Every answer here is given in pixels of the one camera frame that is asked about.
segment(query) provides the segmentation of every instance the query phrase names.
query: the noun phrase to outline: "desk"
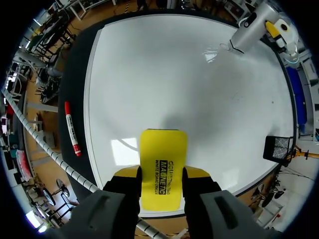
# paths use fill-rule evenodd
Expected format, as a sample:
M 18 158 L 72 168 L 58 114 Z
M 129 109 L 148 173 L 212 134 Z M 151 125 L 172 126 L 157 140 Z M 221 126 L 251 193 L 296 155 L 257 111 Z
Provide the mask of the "desk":
M 92 5 L 89 5 L 88 7 L 84 7 L 83 4 L 81 3 L 81 0 L 74 0 L 73 2 L 71 2 L 70 4 L 65 6 L 64 8 L 66 8 L 66 9 L 69 8 L 73 12 L 73 14 L 76 16 L 76 18 L 79 21 L 81 21 L 84 18 L 84 16 L 86 15 L 86 13 L 88 12 L 89 9 L 91 9 L 91 8 L 97 6 L 97 5 L 100 5 L 100 4 L 104 3 L 104 2 L 107 2 L 107 1 L 109 1 L 109 0 L 100 0 L 100 1 L 98 1 L 96 3 L 93 3 Z M 112 2 L 113 2 L 113 5 L 116 5 L 116 0 L 112 0 Z M 83 10 L 83 13 L 81 15 L 79 15 L 73 8 L 73 6 L 76 5 L 76 4 L 79 4 L 80 7 Z
M 220 46 L 235 27 L 167 14 L 172 12 L 111 18 L 78 36 L 60 85 L 63 158 L 102 188 L 114 172 L 139 163 L 143 130 L 179 129 L 188 135 L 186 164 L 205 169 L 222 189 L 238 195 L 276 166 L 263 159 L 265 137 L 295 136 L 289 81 L 264 43 L 237 56 Z M 76 119 L 79 158 L 67 131 L 65 101 Z M 183 200 L 178 211 L 141 209 L 140 216 L 175 216 L 182 208 Z

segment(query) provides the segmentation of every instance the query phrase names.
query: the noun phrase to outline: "red marker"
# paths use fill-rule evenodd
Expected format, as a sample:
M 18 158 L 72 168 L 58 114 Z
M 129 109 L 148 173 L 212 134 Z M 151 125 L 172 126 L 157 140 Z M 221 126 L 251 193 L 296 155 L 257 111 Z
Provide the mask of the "red marker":
M 80 150 L 80 146 L 78 144 L 78 140 L 76 139 L 76 136 L 75 136 L 75 131 L 74 131 L 72 117 L 71 117 L 71 111 L 70 111 L 70 104 L 68 101 L 66 101 L 64 103 L 64 107 L 65 107 L 65 114 L 66 114 L 66 116 L 65 116 L 66 123 L 68 125 L 69 134 L 70 134 L 70 138 L 71 138 L 74 152 L 75 152 L 76 156 L 81 156 L 81 150 Z

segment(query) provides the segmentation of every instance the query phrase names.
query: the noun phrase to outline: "white corrugated cable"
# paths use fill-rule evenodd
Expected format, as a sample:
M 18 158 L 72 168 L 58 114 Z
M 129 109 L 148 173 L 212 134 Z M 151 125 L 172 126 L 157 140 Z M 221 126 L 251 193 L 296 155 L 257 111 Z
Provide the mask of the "white corrugated cable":
M 95 191 L 99 190 L 97 186 L 95 186 L 93 183 L 91 183 L 89 180 L 81 176 L 77 171 L 75 171 L 70 165 L 68 165 L 66 162 L 63 161 L 61 154 L 54 152 L 50 146 L 44 142 L 43 139 L 41 139 L 40 135 L 33 129 L 32 125 L 29 124 L 28 120 L 24 117 L 16 103 L 13 101 L 13 98 L 11 94 L 8 92 L 8 90 L 3 87 L 2 93 L 8 103 L 11 105 L 14 113 L 18 117 L 18 119 L 21 121 L 23 127 L 31 134 L 31 136 L 34 138 L 34 140 L 43 148 L 43 150 L 64 170 L 69 174 L 72 178 L 74 178 L 78 183 L 83 185 L 86 189 L 94 193 Z M 149 225 L 147 222 L 145 222 L 142 218 L 139 217 L 137 228 L 145 232 L 147 235 L 149 235 L 153 239 L 166 239 L 168 238 L 163 233 L 159 232 L 156 228 L 153 228 L 151 225 Z
M 238 26 L 241 27 L 241 24 L 247 20 L 248 17 L 244 17 L 243 19 L 241 19 L 239 22 L 238 22 Z

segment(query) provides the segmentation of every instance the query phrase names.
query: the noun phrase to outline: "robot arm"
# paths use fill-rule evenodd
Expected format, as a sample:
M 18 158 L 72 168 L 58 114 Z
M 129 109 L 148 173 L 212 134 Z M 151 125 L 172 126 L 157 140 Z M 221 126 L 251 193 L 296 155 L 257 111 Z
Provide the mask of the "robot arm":
M 245 53 L 255 42 L 269 33 L 283 49 L 284 58 L 290 63 L 297 63 L 298 31 L 292 23 L 288 24 L 283 18 L 275 6 L 264 1 L 234 33 L 230 39 L 232 48 Z

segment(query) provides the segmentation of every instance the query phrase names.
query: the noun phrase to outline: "stool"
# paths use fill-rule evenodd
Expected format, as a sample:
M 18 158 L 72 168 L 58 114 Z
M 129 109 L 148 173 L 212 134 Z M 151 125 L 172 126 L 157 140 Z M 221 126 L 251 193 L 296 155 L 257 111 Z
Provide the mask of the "stool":
M 58 194 L 59 192 L 62 192 L 66 197 L 70 197 L 70 192 L 67 189 L 67 187 L 65 186 L 65 184 L 62 182 L 61 179 L 57 179 L 56 180 L 56 185 L 58 186 L 58 190 L 56 190 L 54 193 L 50 193 L 49 190 L 47 190 L 46 188 L 43 188 L 43 194 L 45 196 L 45 198 L 47 199 L 47 202 L 49 204 L 51 204 L 52 206 L 55 206 L 55 200 L 53 198 L 53 195 Z

